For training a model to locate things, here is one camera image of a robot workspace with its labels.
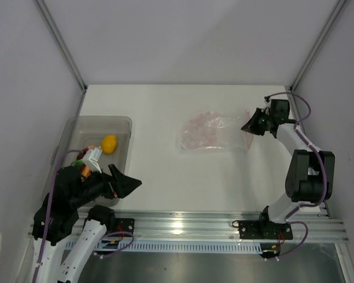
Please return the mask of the orange papaya slice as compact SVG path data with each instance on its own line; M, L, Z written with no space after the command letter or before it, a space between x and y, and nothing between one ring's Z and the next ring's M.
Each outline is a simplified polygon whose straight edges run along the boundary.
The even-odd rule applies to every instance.
M94 147L95 147L95 145L89 145L89 146L87 146L85 149L83 149L83 153L81 153L81 154L78 155L78 160L82 159L82 158L86 155L86 153L87 153L90 149L92 149L92 148L94 148ZM84 162L80 162L80 163L81 163L81 166L80 166L80 173L81 173L81 175L82 175L83 177L89 177L90 174L91 174L90 168L87 167Z

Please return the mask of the clear zip top bag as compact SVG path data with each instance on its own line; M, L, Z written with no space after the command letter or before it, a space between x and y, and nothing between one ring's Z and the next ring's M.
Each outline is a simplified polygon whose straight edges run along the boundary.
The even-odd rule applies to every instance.
M184 122L178 131L176 148L184 153L247 151L253 135L242 131L250 119L250 112L224 114L205 111Z

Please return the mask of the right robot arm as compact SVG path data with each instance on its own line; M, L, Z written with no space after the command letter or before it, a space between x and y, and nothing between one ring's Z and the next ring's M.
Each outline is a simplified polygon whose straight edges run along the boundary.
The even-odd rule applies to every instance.
M292 238L289 219L302 208L315 208L332 195L335 155L315 146L302 132L299 121L290 118L290 103L265 98L242 131L262 136L269 132L291 155L283 195L266 206L256 221L239 222L240 237L273 239L278 234Z

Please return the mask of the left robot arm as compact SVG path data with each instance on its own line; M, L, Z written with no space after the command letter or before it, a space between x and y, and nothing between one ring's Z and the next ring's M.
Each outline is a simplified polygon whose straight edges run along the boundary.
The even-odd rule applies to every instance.
M123 199L142 185L141 180L124 175L113 164L109 165L109 171L109 174L92 172L89 176L83 176L75 166L56 171L50 192L34 215L31 282L77 282L90 255L100 258L111 255L95 251L99 242L107 238L134 242L134 219L117 218L112 208L94 205L88 211L77 242L63 258L81 207L99 197Z

